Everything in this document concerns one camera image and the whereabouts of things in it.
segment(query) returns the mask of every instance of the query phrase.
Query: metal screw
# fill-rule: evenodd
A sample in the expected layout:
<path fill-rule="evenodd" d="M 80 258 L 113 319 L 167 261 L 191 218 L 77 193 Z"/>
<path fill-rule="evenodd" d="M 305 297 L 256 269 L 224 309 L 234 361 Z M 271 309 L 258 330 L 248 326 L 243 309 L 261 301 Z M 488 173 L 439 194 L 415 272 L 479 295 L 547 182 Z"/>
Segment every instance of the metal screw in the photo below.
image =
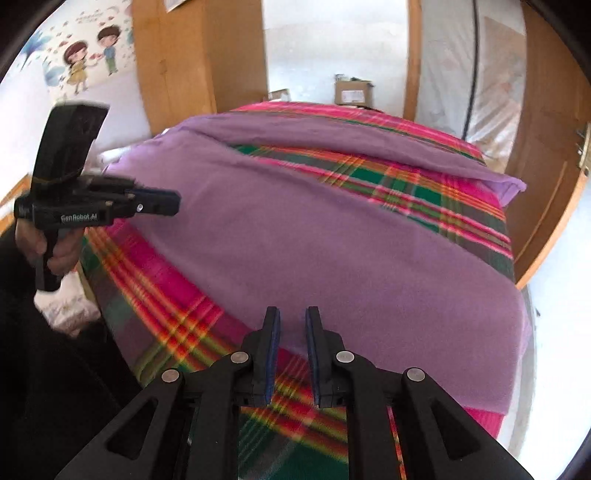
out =
<path fill-rule="evenodd" d="M 425 372 L 420 368 L 410 368 L 407 372 L 407 377 L 413 382 L 422 382 L 425 380 Z"/>
<path fill-rule="evenodd" d="M 235 364 L 243 364 L 248 360 L 248 353 L 246 352 L 234 352 L 230 356 L 230 360 L 232 360 Z"/>
<path fill-rule="evenodd" d="M 172 383 L 176 382 L 180 376 L 181 374 L 178 373 L 177 370 L 171 368 L 162 374 L 162 380 L 164 380 L 166 383 Z"/>
<path fill-rule="evenodd" d="M 355 360 L 355 356 L 347 350 L 342 350 L 336 354 L 336 359 L 342 364 L 349 364 Z"/>

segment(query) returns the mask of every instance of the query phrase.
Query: cartoon girl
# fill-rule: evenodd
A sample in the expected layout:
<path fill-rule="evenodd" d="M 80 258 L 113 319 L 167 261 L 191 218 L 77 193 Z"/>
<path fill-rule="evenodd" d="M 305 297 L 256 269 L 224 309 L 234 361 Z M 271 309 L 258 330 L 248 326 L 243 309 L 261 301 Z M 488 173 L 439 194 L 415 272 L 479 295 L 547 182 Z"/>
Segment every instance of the cartoon girl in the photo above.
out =
<path fill-rule="evenodd" d="M 64 62 L 70 67 L 70 78 L 67 79 L 69 85 L 76 85 L 75 95 L 78 95 L 78 88 L 82 84 L 83 90 L 88 90 L 86 86 L 86 55 L 88 53 L 88 43 L 77 41 L 70 45 L 64 52 Z"/>

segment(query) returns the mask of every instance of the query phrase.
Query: door handle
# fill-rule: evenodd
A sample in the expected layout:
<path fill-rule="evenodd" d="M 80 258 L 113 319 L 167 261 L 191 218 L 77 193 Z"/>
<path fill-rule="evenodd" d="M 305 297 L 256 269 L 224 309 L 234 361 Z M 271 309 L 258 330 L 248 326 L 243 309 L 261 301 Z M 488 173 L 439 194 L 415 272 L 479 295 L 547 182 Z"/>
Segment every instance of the door handle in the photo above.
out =
<path fill-rule="evenodd" d="M 583 145 L 577 145 L 577 153 L 579 154 L 579 168 L 584 171 L 585 176 L 589 176 L 589 169 L 591 168 L 591 122 L 587 122 L 585 131 L 577 130 L 577 135 L 584 139 Z"/>

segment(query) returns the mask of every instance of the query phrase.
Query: black gripper frame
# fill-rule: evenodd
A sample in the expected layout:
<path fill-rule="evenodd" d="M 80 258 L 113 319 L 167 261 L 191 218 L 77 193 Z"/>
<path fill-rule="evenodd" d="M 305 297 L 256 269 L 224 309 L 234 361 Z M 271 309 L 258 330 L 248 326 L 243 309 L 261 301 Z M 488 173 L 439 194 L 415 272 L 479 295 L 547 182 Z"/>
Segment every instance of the black gripper frame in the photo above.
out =
<path fill-rule="evenodd" d="M 323 329 L 317 307 L 306 310 L 306 338 L 314 403 L 347 409 L 350 480 L 400 480 L 388 407 L 408 480 L 532 480 L 421 369 L 389 372 L 348 352 Z"/>
<path fill-rule="evenodd" d="M 208 369 L 166 370 L 58 474 L 57 480 L 235 480 L 240 407 L 271 401 L 280 314 Z"/>

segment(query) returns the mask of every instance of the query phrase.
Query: wooden cabinet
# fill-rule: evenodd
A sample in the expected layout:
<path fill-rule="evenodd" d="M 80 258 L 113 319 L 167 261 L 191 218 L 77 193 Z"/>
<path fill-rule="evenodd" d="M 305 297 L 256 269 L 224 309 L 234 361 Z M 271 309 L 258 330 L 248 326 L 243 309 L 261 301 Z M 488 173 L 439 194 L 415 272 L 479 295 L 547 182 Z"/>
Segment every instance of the wooden cabinet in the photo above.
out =
<path fill-rule="evenodd" d="M 524 106 L 506 173 L 527 183 L 508 206 L 519 288 L 544 261 L 579 202 L 587 176 L 579 132 L 591 121 L 591 85 L 553 28 L 523 4 L 527 31 Z M 585 156 L 591 155 L 585 149 Z"/>
<path fill-rule="evenodd" d="M 153 134 L 266 97 L 261 0 L 134 0 L 135 54 Z"/>

